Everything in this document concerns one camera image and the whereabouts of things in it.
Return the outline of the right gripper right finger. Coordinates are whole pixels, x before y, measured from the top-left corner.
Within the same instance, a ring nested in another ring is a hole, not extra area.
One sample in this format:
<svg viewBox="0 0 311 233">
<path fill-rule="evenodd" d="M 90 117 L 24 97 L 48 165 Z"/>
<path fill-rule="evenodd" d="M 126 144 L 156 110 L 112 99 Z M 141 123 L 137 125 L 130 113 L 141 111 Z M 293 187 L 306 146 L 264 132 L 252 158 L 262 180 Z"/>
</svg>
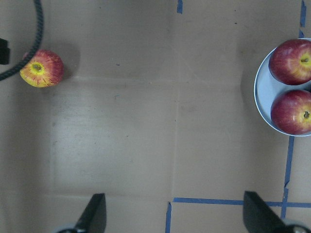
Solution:
<svg viewBox="0 0 311 233">
<path fill-rule="evenodd" d="M 253 191 L 245 191 L 243 196 L 243 223 L 249 233 L 291 233 L 272 209 Z"/>
</svg>

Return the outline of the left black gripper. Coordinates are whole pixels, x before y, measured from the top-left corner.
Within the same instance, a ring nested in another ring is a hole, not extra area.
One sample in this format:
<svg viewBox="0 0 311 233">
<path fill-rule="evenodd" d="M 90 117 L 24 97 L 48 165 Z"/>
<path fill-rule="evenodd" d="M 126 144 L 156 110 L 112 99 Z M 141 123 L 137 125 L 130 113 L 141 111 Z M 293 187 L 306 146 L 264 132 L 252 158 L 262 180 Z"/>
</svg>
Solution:
<svg viewBox="0 0 311 233">
<path fill-rule="evenodd" d="M 8 47 L 8 41 L 0 39 L 0 64 L 7 65 L 10 61 L 10 49 Z"/>
</svg>

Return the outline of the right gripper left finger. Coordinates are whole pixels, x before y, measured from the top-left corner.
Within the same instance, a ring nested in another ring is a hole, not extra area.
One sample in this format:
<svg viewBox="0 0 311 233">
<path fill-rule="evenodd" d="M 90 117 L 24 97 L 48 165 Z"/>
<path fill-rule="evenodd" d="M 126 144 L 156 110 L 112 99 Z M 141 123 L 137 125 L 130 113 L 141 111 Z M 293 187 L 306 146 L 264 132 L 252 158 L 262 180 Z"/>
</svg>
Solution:
<svg viewBox="0 0 311 233">
<path fill-rule="evenodd" d="M 106 229 L 105 193 L 94 194 L 74 226 L 77 233 L 104 233 Z"/>
</svg>

